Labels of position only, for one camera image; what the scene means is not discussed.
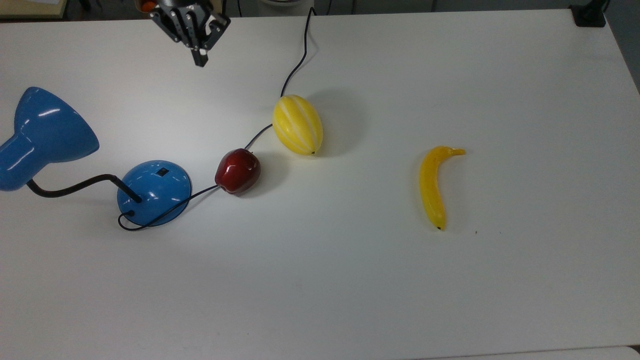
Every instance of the red apple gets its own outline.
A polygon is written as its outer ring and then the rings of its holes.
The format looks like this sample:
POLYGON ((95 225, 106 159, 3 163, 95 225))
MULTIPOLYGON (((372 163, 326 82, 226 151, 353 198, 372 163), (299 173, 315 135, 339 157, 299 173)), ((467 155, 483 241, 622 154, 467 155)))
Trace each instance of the red apple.
POLYGON ((260 177, 260 161, 249 150, 229 151, 216 172, 216 184, 228 193, 241 193, 260 177))

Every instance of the black device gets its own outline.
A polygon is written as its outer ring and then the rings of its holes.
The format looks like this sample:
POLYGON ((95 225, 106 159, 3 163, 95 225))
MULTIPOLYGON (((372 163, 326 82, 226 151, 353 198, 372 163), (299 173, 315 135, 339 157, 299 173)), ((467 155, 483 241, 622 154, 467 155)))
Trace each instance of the black device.
POLYGON ((607 21, 604 19, 602 8, 609 4, 609 0, 592 0, 587 5, 570 5, 573 21, 581 28, 604 28, 607 21))
POLYGON ((174 42, 182 42, 191 50, 199 67, 207 63, 207 51, 231 23, 227 16, 213 10, 209 0, 159 0, 149 16, 174 42))

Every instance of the plastic fruit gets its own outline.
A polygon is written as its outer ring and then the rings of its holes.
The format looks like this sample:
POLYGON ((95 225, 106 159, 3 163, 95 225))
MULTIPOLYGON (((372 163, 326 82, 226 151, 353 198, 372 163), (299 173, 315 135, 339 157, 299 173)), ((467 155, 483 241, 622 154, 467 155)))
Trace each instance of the plastic fruit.
POLYGON ((427 156, 422 160, 420 166, 420 195, 422 196, 422 205, 426 211, 429 220, 439 230, 444 230, 447 225, 447 216, 438 189, 438 168, 440 164, 449 159, 451 156, 464 155, 467 152, 464 149, 453 149, 448 146, 434 147, 427 156))
POLYGON ((228 152, 220 161, 216 184, 228 193, 241 193, 255 184, 260 177, 260 161, 249 150, 228 152))
POLYGON ((316 109, 297 95, 285 95, 278 100, 273 109, 273 129, 278 139, 296 154, 315 154, 322 144, 322 123, 316 109))

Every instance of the striped melon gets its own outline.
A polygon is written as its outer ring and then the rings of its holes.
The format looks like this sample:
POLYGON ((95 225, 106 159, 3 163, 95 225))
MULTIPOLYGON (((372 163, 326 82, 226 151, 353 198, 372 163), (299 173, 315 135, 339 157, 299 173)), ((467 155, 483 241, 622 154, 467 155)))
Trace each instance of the striped melon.
POLYGON ((297 95, 278 100, 273 109, 273 129, 289 150, 300 155, 315 154, 322 144, 322 123, 316 109, 297 95))

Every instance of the banana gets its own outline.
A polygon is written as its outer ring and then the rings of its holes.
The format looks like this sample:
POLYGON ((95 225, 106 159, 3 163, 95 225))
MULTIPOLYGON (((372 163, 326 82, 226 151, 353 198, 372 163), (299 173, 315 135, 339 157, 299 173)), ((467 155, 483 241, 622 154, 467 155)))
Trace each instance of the banana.
POLYGON ((434 147, 422 160, 420 166, 420 195, 422 204, 429 220, 439 230, 444 230, 447 225, 447 216, 444 211, 444 204, 438 189, 438 167, 451 156, 464 155, 464 149, 453 149, 448 146, 434 147))

